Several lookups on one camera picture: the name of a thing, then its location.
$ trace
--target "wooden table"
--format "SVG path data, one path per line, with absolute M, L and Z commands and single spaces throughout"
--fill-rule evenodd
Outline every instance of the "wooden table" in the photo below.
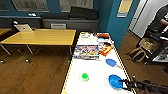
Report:
M 0 42 L 0 46 L 11 55 L 2 44 L 25 44 L 31 54 L 33 51 L 28 45 L 73 45 L 76 30 L 70 29 L 35 29 L 30 32 L 18 32 Z
M 5 34 L 5 33 L 7 33 L 7 32 L 9 32 L 11 29 L 0 29 L 0 36 L 1 35 L 3 35 L 3 34 Z

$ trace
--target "paper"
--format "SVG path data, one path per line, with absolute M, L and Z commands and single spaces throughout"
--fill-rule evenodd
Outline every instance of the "paper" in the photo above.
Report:
M 132 1 L 121 1 L 119 12 L 128 12 L 131 7 Z
M 132 0 L 122 0 L 118 10 L 117 17 L 127 17 L 131 4 Z

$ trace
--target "white table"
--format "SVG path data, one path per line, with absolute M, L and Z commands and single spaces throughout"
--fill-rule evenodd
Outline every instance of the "white table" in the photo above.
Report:
M 77 43 L 77 45 L 95 44 L 98 44 L 97 38 L 92 35 L 89 38 L 79 36 Z M 108 58 L 115 60 L 117 65 L 122 66 L 123 69 L 107 65 L 105 60 Z M 80 79 L 83 73 L 87 73 L 89 76 L 87 82 Z M 106 57 L 100 55 L 100 60 L 73 58 L 61 94 L 134 94 L 127 90 L 112 88 L 108 82 L 111 74 L 118 75 L 121 79 L 129 79 L 114 46 Z

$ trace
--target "floor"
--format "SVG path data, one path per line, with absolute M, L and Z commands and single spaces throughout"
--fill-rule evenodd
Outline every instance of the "floor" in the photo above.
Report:
M 131 77 L 134 75 L 138 81 L 149 80 L 155 84 L 168 86 L 168 73 L 163 70 L 165 66 L 144 65 L 144 62 L 134 63 L 130 60 L 130 56 L 126 55 L 126 53 L 136 48 L 135 45 L 138 41 L 139 38 L 127 32 L 118 50 L 129 76 Z

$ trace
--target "wall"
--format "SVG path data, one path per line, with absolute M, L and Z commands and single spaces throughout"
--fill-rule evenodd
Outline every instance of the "wall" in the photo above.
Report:
M 106 32 L 113 0 L 101 0 L 99 5 L 99 30 Z
M 125 32 L 127 31 L 129 23 L 133 17 L 133 14 L 137 8 L 139 0 L 133 0 L 130 11 L 126 18 L 117 18 L 117 13 L 121 0 L 112 0 L 112 1 L 106 0 L 106 2 L 102 3 L 103 5 L 101 5 L 104 6 L 102 9 L 107 11 L 105 12 L 106 14 L 100 14 L 100 15 L 103 16 L 108 15 L 110 13 L 110 16 L 100 17 L 101 18 L 100 21 L 102 21 L 100 22 L 100 24 L 105 23 L 103 26 L 100 26 L 100 30 L 102 30 L 102 32 L 108 32 L 110 34 L 112 40 L 115 41 L 116 48 L 118 49 L 125 35 Z
M 0 11 L 0 16 L 19 16 L 19 17 L 29 17 L 28 13 L 36 13 L 37 17 L 45 12 L 23 12 L 17 11 L 11 2 L 12 0 L 3 0 L 9 11 Z M 49 13 L 61 13 L 59 9 L 59 0 L 46 0 L 48 5 Z M 93 9 L 98 10 L 100 0 L 94 0 Z

